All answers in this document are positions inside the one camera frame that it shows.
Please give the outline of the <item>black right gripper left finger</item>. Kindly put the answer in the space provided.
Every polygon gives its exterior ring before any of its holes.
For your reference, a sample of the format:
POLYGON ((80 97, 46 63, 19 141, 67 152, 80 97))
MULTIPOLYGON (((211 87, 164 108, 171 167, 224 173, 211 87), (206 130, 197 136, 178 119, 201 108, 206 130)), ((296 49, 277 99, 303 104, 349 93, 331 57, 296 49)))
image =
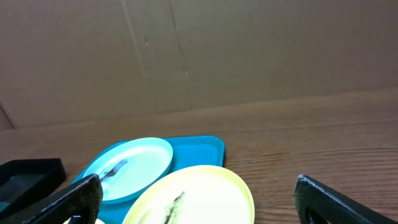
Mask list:
POLYGON ((97 220, 103 189, 97 174, 90 174, 65 189, 43 199, 35 206, 22 224, 82 223, 94 224, 97 220))

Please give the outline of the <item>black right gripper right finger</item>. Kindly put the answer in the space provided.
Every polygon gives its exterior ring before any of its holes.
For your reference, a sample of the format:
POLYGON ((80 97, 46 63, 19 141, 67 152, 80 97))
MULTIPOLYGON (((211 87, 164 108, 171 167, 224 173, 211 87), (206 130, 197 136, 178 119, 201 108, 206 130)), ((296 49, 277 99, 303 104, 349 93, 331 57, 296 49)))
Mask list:
POLYGON ((304 174, 297 177, 293 200, 301 223, 397 224, 304 174))

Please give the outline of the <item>light blue plate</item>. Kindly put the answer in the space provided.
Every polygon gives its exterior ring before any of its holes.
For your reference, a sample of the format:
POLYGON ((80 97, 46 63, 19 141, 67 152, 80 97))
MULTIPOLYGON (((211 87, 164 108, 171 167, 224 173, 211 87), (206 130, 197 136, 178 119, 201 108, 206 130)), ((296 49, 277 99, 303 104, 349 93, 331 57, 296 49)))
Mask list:
POLYGON ((161 138, 140 138, 112 146, 98 156, 83 177, 98 175, 103 204, 116 204, 138 198, 169 171, 174 150, 161 138))

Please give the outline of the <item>yellow plate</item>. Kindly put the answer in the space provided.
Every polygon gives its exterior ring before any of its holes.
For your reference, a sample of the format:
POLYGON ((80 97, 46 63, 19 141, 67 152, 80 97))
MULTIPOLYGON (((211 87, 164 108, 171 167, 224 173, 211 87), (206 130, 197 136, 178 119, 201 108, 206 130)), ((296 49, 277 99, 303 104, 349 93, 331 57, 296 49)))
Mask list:
POLYGON ((245 181, 226 168, 200 165, 154 183, 123 222, 253 224, 254 220, 254 200, 245 181))

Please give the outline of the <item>black plastic tray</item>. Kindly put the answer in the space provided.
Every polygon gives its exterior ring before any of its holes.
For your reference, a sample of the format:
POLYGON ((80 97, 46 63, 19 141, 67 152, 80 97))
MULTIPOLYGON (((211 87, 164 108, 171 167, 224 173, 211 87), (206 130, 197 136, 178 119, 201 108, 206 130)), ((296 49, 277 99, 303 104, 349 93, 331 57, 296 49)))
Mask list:
POLYGON ((1 165, 1 218, 42 200, 66 180, 59 158, 20 159, 1 165))

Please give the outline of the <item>blue plastic tray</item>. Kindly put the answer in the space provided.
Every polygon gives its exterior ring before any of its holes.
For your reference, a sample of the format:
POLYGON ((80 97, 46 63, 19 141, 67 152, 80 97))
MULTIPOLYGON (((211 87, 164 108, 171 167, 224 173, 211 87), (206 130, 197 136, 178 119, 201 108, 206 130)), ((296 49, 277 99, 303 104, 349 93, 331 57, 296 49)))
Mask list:
MULTIPOLYGON (((170 143, 174 155, 168 171, 162 174, 163 177, 190 166, 222 167, 224 164, 225 144, 216 136, 179 136, 164 140, 170 143)), ((107 224, 121 224, 136 200, 133 198, 121 203, 103 203, 98 219, 107 224)))

